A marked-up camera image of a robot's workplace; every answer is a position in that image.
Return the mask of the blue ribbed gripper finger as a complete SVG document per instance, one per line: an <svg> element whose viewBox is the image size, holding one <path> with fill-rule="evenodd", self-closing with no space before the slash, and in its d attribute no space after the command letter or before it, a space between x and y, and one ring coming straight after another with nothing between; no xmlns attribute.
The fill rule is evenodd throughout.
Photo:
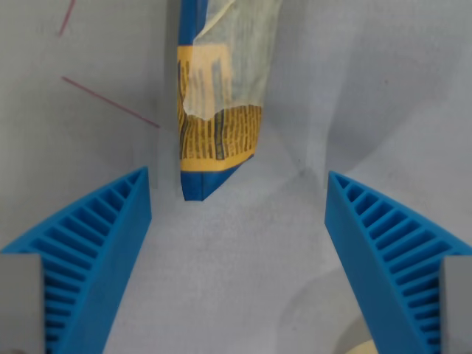
<svg viewBox="0 0 472 354"><path fill-rule="evenodd" d="M152 221L148 169L82 197L1 251L44 267L46 353L102 353Z"/></svg>
<svg viewBox="0 0 472 354"><path fill-rule="evenodd" d="M471 246L340 173L324 223L379 353L440 353L440 264Z"/></svg>

